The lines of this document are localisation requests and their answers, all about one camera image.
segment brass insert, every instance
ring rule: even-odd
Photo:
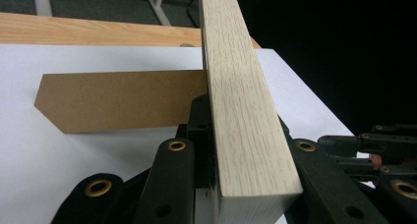
[[[106,194],[108,191],[110,191],[111,188],[111,182],[108,180],[95,180],[90,182],[86,189],[85,193],[86,196],[90,197],[98,197]]]
[[[308,141],[297,141],[296,145],[299,149],[307,152],[313,152],[316,150],[316,146]]]
[[[390,182],[392,188],[402,194],[403,196],[417,199],[417,187],[413,186],[407,182],[399,181],[399,180],[392,180]]]
[[[171,151],[181,151],[185,148],[185,143],[182,141],[171,141],[168,148]]]
[[[382,167],[382,168],[381,168],[381,171],[383,171],[383,172],[389,172],[389,168],[387,168],[387,167]]]

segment black background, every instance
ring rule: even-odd
[[[251,36],[352,133],[417,124],[417,0],[238,1]]]

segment black mechanical part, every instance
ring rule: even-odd
[[[138,199],[141,197],[149,176],[150,168],[123,184],[123,197],[119,203],[122,210],[117,223],[131,223]]]
[[[350,178],[360,182],[375,182],[378,171],[374,170],[374,163],[368,158],[353,158],[330,156],[333,162]]]
[[[300,213],[290,208],[285,215],[294,223],[388,223],[381,213],[346,176],[344,169],[335,166],[327,152],[310,140],[291,140],[290,150],[303,184],[303,200],[296,205],[308,210],[308,217],[293,218]]]
[[[417,138],[398,135],[361,134],[359,151],[389,157],[417,157]]]
[[[123,181],[111,174],[96,174],[79,182],[60,206],[53,224],[117,223]]]
[[[417,166],[384,166],[374,189],[358,185],[390,223],[417,223]]]
[[[164,141],[157,151],[133,223],[194,223],[194,145]]]
[[[342,157],[356,157],[359,148],[355,137],[324,136],[319,138],[318,143],[328,154]]]
[[[180,124],[177,128],[175,138],[185,139],[187,137],[187,124]]]
[[[214,142],[209,96],[201,95],[191,104],[187,139],[195,145],[195,188],[212,188],[215,184]]]
[[[375,125],[374,127],[372,127],[372,133],[417,137],[417,125],[413,125],[413,124],[394,124],[392,126]]]

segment brown wooden block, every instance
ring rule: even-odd
[[[43,75],[34,106],[63,133],[178,126],[206,71]]]

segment wood grain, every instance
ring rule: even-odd
[[[219,223],[273,223],[302,193],[236,0],[201,0]]]
[[[87,21],[0,13],[0,43],[202,46],[199,28]],[[254,46],[260,45],[253,40]]]

